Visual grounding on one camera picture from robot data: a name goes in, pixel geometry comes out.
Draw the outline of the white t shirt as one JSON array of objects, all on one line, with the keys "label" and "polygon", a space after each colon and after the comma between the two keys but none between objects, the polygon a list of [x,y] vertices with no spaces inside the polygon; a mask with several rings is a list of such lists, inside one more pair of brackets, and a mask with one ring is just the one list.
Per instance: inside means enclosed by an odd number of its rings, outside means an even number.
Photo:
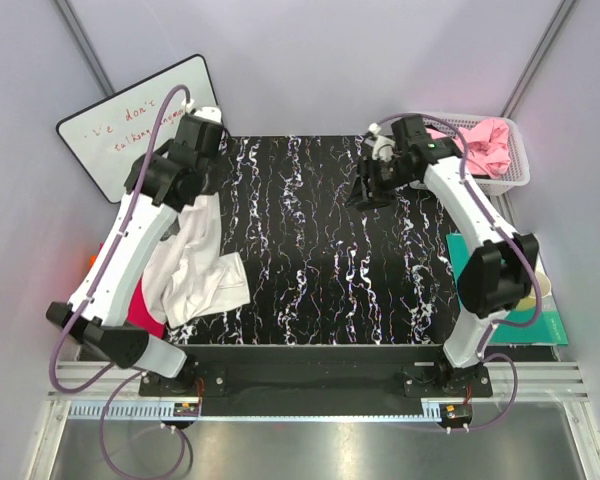
[{"label": "white t shirt", "polygon": [[174,329],[251,301],[243,260],[237,252],[223,254],[221,240],[218,194],[201,195],[177,214],[141,278],[142,298],[156,322]]}]

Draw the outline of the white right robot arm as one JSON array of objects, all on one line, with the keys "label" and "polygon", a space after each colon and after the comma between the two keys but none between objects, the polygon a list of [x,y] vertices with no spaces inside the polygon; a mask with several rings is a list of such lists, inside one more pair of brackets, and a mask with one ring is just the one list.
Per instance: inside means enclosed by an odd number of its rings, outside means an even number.
[{"label": "white right robot arm", "polygon": [[386,119],[389,136],[379,122],[368,127],[364,139],[371,152],[357,164],[346,204],[358,211],[386,207],[396,189],[419,181],[463,237],[469,259],[457,280],[460,316],[442,347],[446,364],[433,374],[437,390],[452,397],[468,387],[467,369],[484,362],[489,340],[499,326],[508,324],[509,312],[521,300],[533,295],[534,312],[541,313],[539,243],[508,223],[480,189],[470,174],[469,143],[459,128],[439,119],[450,133],[434,138],[425,125],[430,118],[424,113],[391,115]]}]

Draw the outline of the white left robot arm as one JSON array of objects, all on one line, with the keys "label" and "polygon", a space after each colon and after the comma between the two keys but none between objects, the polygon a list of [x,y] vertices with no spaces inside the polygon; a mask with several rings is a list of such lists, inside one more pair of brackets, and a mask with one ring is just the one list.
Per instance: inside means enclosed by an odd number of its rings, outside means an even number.
[{"label": "white left robot arm", "polygon": [[51,303],[46,312],[52,324],[117,366],[160,375],[176,396],[188,394],[196,382],[186,354],[128,324],[128,310],[155,247],[178,214],[198,197],[217,192],[223,132],[219,108],[188,109],[174,138],[134,162],[118,218],[96,262],[70,299]]}]

